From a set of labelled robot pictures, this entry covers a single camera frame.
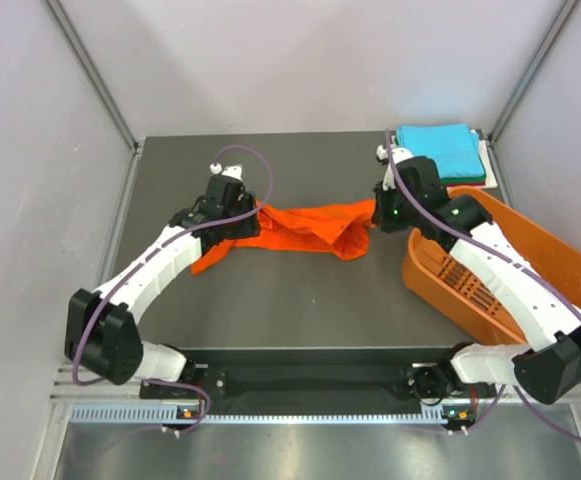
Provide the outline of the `orange t shirt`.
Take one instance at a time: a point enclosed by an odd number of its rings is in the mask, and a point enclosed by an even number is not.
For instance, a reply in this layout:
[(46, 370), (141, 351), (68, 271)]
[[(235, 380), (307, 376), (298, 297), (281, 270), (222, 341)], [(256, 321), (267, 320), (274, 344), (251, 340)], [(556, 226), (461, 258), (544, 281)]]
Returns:
[(344, 261), (358, 259), (369, 250), (375, 206), (373, 199), (293, 209), (267, 205), (257, 214), (261, 227), (258, 236), (222, 241), (197, 260), (191, 271), (194, 275), (203, 273), (235, 248), (332, 254)]

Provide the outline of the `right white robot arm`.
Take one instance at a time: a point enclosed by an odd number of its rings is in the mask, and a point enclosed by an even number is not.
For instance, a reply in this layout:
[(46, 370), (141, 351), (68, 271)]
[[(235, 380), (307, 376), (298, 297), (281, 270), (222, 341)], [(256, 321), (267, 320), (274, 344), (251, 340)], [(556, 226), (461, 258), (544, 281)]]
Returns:
[(473, 383), (510, 385), (553, 404), (581, 383), (581, 309), (517, 252), (479, 200), (448, 194), (433, 159), (381, 147), (377, 160), (386, 172), (374, 187), (374, 223), (386, 233), (416, 228), (436, 242), (485, 285), (526, 338), (523, 345), (456, 348), (436, 372), (439, 388), (457, 396)]

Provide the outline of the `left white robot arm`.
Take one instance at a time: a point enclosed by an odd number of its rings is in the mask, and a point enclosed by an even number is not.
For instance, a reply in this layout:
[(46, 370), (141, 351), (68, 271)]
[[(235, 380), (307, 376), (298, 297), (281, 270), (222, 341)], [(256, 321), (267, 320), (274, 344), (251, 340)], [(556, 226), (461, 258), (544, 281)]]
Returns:
[(186, 356), (174, 347), (142, 340), (139, 322), (168, 285), (213, 247), (259, 232), (255, 196), (245, 189), (241, 166), (213, 174), (194, 205), (177, 212), (121, 273), (70, 298), (66, 357), (75, 369), (85, 368), (115, 385), (156, 379), (175, 396), (190, 394), (197, 374), (186, 366)]

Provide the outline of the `folded green t shirt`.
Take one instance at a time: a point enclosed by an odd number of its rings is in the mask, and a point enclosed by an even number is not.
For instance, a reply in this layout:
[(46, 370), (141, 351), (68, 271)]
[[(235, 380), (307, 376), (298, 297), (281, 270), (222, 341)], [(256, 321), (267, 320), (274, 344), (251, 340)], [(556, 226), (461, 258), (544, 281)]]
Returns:
[(482, 174), (479, 176), (442, 176), (441, 177), (441, 181), (444, 183), (445, 180), (447, 179), (484, 179), (486, 181), (487, 179), (487, 175), (486, 174)]

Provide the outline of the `orange plastic basket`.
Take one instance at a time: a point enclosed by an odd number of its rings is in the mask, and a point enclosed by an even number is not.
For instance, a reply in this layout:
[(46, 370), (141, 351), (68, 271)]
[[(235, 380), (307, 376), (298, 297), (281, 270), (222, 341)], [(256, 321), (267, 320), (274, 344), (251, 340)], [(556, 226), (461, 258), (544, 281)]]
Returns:
[[(449, 194), (469, 195), (492, 215), (493, 222), (482, 228), (479, 242), (532, 269), (581, 310), (578, 250), (483, 190), (459, 186)], [(528, 307), (500, 300), (502, 293), (526, 299), (536, 285), (480, 248), (460, 241), (452, 252), (446, 252), (417, 229), (408, 238), (402, 278), (412, 292), (483, 345), (524, 344), (530, 334), (530, 344), (542, 346), (547, 326), (531, 326), (531, 313), (546, 321), (548, 314), (563, 310), (546, 299)]]

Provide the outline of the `folded white t shirt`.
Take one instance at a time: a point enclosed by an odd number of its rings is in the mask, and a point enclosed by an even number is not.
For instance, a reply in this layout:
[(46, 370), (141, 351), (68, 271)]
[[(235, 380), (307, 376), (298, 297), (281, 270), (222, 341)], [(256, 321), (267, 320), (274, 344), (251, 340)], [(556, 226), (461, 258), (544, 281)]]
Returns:
[[(488, 153), (487, 142), (483, 139), (483, 135), (478, 133), (477, 130), (471, 130), (471, 133), (477, 135), (478, 137), (478, 151), (481, 164), (484, 168), (485, 174), (487, 175), (486, 185), (478, 189), (495, 189), (499, 187), (494, 169), (491, 164), (490, 156)], [(396, 134), (391, 136), (391, 145), (398, 146), (396, 142)]]

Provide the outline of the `aluminium frame rail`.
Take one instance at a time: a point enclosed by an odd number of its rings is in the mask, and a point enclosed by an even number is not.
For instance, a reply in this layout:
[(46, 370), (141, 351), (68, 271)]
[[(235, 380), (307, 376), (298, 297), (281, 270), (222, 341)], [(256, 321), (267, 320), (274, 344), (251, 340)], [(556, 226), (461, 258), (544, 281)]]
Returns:
[(106, 81), (92, 59), (84, 41), (63, 3), (59, 0), (42, 0), (41, 3), (56, 24), (79, 67), (85, 75), (90, 87), (99, 99), (101, 106), (112, 121), (123, 143), (131, 152), (139, 149), (140, 142), (132, 133), (117, 102), (110, 92)]

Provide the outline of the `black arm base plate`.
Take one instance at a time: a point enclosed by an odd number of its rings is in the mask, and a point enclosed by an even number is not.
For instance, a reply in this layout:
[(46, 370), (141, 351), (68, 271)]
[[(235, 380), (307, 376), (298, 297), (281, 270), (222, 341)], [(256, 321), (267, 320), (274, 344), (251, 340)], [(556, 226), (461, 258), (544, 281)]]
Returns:
[(317, 416), (418, 413), (493, 387), (452, 378), (444, 347), (187, 349), (183, 378), (211, 398), (211, 414)]

